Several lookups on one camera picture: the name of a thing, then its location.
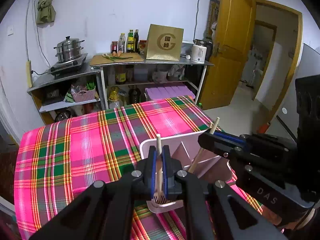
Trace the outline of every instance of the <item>light switch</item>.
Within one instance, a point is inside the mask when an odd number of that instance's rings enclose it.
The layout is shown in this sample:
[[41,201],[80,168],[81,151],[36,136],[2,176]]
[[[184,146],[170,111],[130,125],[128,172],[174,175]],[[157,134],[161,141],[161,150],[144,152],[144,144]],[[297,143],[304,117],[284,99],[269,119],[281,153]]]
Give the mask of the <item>light switch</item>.
[[8,34],[8,36],[13,34],[13,25],[8,26],[7,34]]

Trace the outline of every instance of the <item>gold gift bag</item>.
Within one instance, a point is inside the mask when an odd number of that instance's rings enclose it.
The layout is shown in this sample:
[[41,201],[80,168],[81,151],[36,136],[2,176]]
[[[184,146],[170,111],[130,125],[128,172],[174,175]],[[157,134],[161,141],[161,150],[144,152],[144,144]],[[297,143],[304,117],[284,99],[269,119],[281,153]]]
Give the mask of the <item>gold gift bag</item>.
[[180,60],[183,29],[150,24],[146,59]]

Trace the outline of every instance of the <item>yellow door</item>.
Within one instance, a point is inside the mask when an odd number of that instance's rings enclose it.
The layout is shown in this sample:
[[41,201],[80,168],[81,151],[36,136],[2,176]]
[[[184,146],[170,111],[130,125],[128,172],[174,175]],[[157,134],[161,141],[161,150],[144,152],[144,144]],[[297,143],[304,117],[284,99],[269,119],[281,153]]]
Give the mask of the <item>yellow door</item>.
[[204,109],[227,106],[235,93],[253,35],[255,0],[221,0],[214,51],[200,96]]

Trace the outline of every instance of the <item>refrigerator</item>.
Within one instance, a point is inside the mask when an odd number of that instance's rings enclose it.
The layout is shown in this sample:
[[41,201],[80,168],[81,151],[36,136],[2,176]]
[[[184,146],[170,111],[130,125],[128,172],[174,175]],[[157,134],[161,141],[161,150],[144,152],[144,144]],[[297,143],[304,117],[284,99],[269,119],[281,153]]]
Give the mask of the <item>refrigerator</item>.
[[307,44],[303,44],[302,56],[289,85],[276,118],[271,121],[266,134],[281,136],[296,141],[299,115],[297,114],[296,78],[320,74],[320,54]]

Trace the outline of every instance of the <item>cutting board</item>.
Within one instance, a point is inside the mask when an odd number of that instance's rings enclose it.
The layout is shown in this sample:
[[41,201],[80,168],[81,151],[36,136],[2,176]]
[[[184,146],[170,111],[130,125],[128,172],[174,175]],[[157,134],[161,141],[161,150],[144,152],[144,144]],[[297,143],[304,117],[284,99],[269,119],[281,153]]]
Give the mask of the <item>cutting board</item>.
[[143,62],[144,59],[138,53],[122,53],[121,57],[132,57],[128,59],[116,59],[114,62],[110,59],[103,57],[102,55],[95,55],[90,60],[90,66],[102,65],[108,63],[120,63],[120,62]]

